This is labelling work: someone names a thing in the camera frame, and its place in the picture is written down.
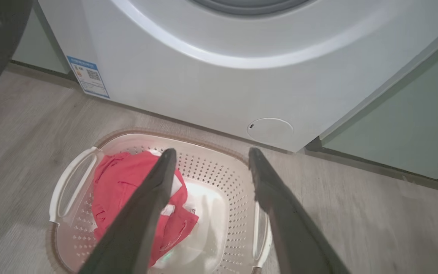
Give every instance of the red garment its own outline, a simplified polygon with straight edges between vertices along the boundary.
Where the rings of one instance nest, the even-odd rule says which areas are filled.
[[[149,151],[135,155],[125,152],[104,156],[94,174],[92,214],[97,224],[94,230],[97,240],[104,236],[107,228],[157,160],[158,156]],[[186,201],[187,187],[180,172],[175,170],[169,205],[162,211],[158,220],[148,266],[154,265],[160,257],[192,232],[198,217],[184,209]]]

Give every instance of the dark gray round object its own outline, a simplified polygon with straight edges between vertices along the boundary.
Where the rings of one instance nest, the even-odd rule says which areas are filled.
[[[215,11],[255,16],[285,11],[310,0],[192,0]]]

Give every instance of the basket bottom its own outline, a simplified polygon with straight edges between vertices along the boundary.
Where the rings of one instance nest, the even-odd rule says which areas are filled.
[[[187,238],[156,262],[150,273],[211,273],[221,263],[228,199],[217,187],[186,177],[184,181],[188,191],[184,207],[198,216],[198,222]]]

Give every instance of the basket handle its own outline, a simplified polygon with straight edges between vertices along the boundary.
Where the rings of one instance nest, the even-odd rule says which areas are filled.
[[[253,238],[253,257],[255,259],[255,266],[253,268],[253,271],[258,271],[261,273],[261,267],[266,261],[266,258],[268,258],[268,254],[270,253],[271,243],[273,241],[273,236],[271,235],[271,228],[270,228],[270,219],[267,214],[265,214],[265,233],[263,234],[263,245],[261,246],[261,250],[259,252],[258,257],[254,256],[254,251],[257,250],[258,245],[258,233],[259,233],[259,203],[256,202],[256,205],[254,207],[254,238]]]
[[[68,202],[69,205],[71,205],[73,203],[73,201],[76,198],[76,194],[80,191],[80,189],[82,188],[82,186],[84,185],[84,182],[86,180],[86,178],[89,176],[89,173],[91,172],[92,168],[94,167],[96,161],[97,161],[97,154],[96,152],[99,149],[96,147],[92,147],[90,149],[86,149],[85,151],[82,151],[81,154],[79,154],[77,157],[75,157],[74,160],[71,161],[71,163],[68,164],[68,166],[65,168],[64,172],[62,173],[62,175],[59,178],[59,181],[57,182],[55,189],[54,189],[54,193],[52,194],[52,200],[50,201],[50,210],[49,210],[49,214],[50,214],[50,222],[54,222],[57,223],[57,217],[62,217],[59,214],[59,208],[60,208],[60,202],[62,200],[62,194],[63,191],[65,190],[69,179],[72,177],[72,175],[75,173],[75,171],[77,170],[77,168],[89,157],[92,156],[92,163],[89,165],[89,167],[87,168],[84,176],[82,177],[81,181],[79,182],[77,188],[75,189],[75,193],[72,196],[71,200]]]

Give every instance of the blue and white sticker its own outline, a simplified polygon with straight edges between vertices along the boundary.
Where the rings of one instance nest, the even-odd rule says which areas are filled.
[[[67,59],[85,92],[109,98],[96,64],[70,56]]]

